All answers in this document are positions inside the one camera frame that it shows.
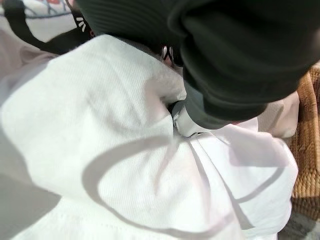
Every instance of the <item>folded cloth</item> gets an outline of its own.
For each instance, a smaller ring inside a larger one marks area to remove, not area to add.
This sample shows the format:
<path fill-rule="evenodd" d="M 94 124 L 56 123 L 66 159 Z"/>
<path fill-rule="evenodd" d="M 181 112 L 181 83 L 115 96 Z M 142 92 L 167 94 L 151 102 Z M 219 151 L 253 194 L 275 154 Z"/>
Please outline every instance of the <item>folded cloth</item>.
<path fill-rule="evenodd" d="M 299 96 L 297 91 L 286 98 L 271 102 L 259 115 L 259 131 L 271 133 L 275 138 L 291 138 L 298 125 Z"/>
<path fill-rule="evenodd" d="M 257 118 L 179 136 L 183 79 L 156 58 L 102 35 L 26 67 L 0 79 L 1 239 L 269 240 L 288 221 L 284 142 Z"/>

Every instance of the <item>wicker basket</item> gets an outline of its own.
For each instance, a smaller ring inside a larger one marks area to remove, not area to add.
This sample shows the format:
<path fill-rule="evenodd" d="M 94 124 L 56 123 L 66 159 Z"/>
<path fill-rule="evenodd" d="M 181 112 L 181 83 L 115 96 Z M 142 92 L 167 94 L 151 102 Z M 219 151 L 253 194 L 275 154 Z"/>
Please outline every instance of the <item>wicker basket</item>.
<path fill-rule="evenodd" d="M 301 79 L 297 90 L 299 120 L 290 149 L 299 173 L 292 194 L 293 211 L 320 220 L 320 66 Z"/>

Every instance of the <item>dark green fabric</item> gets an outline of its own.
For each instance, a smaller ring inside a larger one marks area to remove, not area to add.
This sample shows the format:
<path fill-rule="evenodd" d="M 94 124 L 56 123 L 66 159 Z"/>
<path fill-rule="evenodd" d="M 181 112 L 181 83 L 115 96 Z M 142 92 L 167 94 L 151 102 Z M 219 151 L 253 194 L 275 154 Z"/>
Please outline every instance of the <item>dark green fabric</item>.
<path fill-rule="evenodd" d="M 319 0 L 77 2 L 97 34 L 155 52 L 173 46 L 188 83 L 187 112 L 209 129 L 259 115 L 320 59 Z"/>

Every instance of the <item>sleeve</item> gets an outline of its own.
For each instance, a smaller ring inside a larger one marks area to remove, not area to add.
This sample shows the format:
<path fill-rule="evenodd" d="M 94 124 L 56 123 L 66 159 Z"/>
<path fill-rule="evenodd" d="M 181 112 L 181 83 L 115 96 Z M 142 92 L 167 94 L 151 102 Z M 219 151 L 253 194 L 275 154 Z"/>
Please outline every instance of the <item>sleeve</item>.
<path fill-rule="evenodd" d="M 185 106 L 201 127 L 258 116 L 320 59 L 319 1 L 174 1 L 171 9 L 169 27 L 184 37 Z"/>

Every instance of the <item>floor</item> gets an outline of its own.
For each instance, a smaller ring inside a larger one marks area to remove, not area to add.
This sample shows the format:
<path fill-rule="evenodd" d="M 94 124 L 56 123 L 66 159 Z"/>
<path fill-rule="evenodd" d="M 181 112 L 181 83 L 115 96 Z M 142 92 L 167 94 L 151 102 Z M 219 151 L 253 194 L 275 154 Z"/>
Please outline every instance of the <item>floor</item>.
<path fill-rule="evenodd" d="M 278 240 L 320 240 L 320 222 L 293 212 Z"/>

